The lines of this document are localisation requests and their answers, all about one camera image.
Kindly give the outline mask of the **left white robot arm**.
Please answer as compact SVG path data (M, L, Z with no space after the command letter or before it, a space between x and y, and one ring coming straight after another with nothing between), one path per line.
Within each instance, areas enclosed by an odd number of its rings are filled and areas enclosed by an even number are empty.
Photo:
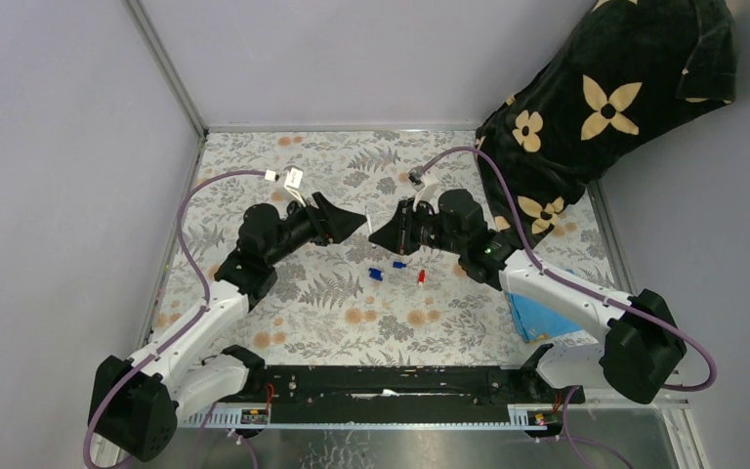
M226 327L247 316L277 280L275 266L302 246L338 244L367 218L316 192L290 202L284 215L267 203L249 207L235 248L203 295L162 335L126 359L107 357L97 368L88 419L99 435L141 462L167 448L178 425L221 398L243 402L263 392L264 376L236 354L222 352L193 364Z

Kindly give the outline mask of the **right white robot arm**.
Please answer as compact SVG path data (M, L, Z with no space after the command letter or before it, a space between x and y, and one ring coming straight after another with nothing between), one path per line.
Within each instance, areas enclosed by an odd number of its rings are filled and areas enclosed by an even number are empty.
M608 386L638 404L651 403L685 356L665 300L645 289L638 295L607 289L539 259L521 243L491 229L465 190L445 192L433 207L399 202L392 219L370 235L371 243L397 255L421 247L458 257L469 278L533 300L581 326L597 345L577 352L554 346L521 376L531 401L544 403L560 388Z

